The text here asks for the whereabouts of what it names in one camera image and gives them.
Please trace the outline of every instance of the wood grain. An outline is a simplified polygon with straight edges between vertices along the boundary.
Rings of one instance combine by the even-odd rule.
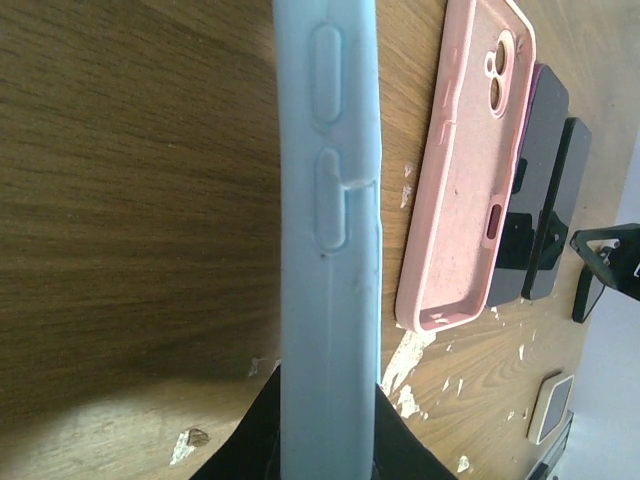
[[[640,116],[640,9],[521,6],[594,133],[572,228],[611,224]],[[385,364],[444,7],[378,2]],[[279,356],[271,5],[4,0],[0,32],[0,478],[187,478]],[[522,415],[580,360],[579,265],[566,254],[554,296],[426,349],[407,381],[429,419],[408,424],[449,468],[466,455],[469,478],[515,479],[539,456]],[[192,427],[211,441],[170,467]]]

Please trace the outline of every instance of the white paint spot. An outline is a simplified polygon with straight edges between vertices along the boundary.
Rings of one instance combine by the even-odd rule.
[[[405,385],[400,389],[398,406],[400,407],[400,416],[402,418],[409,418],[414,413],[420,413],[420,406],[416,403],[409,385]]]
[[[409,203],[409,198],[413,193],[413,187],[411,185],[405,185],[402,187],[402,201],[400,202],[400,208],[404,208]]]
[[[178,441],[176,446],[173,447],[173,453],[171,454],[171,461],[169,465],[176,465],[187,458],[195,451],[196,447],[189,445],[189,430],[185,430],[178,435]]]
[[[389,396],[391,392],[398,389],[411,369],[422,359],[424,349],[435,341],[436,334],[433,332],[424,334],[405,332],[382,377],[380,387],[385,395]]]
[[[466,472],[467,470],[469,470],[470,467],[471,467],[471,462],[469,461],[469,458],[466,455],[462,455],[458,460],[457,473]]]
[[[257,358],[257,357],[253,357],[251,359],[251,366],[249,367],[249,376],[250,377],[255,377],[258,374],[258,365],[260,365],[260,362],[263,362],[264,360],[266,360],[265,358]]]

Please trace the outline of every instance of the white wall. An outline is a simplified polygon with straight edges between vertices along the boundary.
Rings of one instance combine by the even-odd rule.
[[[640,132],[616,224],[640,223]],[[560,480],[640,479],[640,302],[607,289],[596,305]]]

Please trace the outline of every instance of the table surface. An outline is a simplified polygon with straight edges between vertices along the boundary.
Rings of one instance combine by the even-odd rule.
[[[383,368],[404,335],[402,196],[444,5],[378,2]],[[521,7],[593,132],[571,228],[610,225],[640,117],[640,6]],[[0,477],[187,478],[279,358],[271,6],[5,0],[0,31]],[[567,252],[551,297],[439,334],[405,372],[428,413],[409,427],[453,471],[468,457],[461,478],[523,478],[541,454],[525,438],[537,390],[576,368],[588,328],[569,320],[579,268]],[[170,466],[190,428],[210,441]]]

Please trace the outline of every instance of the black phone case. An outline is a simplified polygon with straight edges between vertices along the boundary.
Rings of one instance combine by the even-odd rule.
[[[520,296],[569,111],[569,93],[547,65],[536,65],[525,134],[487,305]]]
[[[579,118],[567,119],[522,288],[522,296],[529,300],[553,290],[590,149],[587,126]]]

